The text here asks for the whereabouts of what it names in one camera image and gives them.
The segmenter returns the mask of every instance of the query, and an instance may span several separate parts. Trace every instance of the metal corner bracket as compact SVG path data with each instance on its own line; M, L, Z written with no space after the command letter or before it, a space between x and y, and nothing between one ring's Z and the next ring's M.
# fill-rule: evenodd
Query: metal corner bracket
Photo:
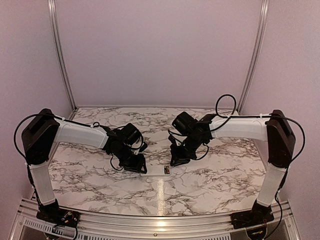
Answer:
M49 7L49 15L50 15L50 21L52 26L55 50L56 50L58 61L59 61L59 66L62 74L65 91L66 91L71 109L72 111L75 111L77 109L76 102L71 90L71 85L70 85L67 68L65 65L64 55L62 52L61 41L60 41L58 18L57 18L57 11L56 11L56 0L48 0L48 7Z
M245 83L244 83L241 97L237 106L237 110L239 113L241 113L244 108L246 99L248 97L249 89L254 78L254 73L257 66L259 53L261 51L262 42L263 42L263 38L266 31L268 9L269 9L269 0L262 0L258 30L255 38L255 44L253 48L251 62L249 65L248 72L246 74Z

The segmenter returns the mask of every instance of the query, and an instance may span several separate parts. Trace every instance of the white backdrop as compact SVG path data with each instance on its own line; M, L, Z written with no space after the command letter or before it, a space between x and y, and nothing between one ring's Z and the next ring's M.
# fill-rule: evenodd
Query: white backdrop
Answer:
M260 10L260 0L57 0L76 105L212 107L224 93L239 98Z

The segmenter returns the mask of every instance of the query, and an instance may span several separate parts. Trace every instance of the marble tabletop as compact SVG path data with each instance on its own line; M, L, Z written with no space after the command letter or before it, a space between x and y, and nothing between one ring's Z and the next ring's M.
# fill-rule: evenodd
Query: marble tabletop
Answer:
M198 120L208 109L158 107L80 108L74 120L108 127L134 124L148 148L147 167L169 165L167 129L182 111ZM219 138L209 143L202 160L171 168L171 175L142 177L115 171L111 156L100 149L60 143L49 166L52 187L61 206L121 215L189 216L251 208L263 183L265 168L252 141ZM198 150L198 156L206 148Z

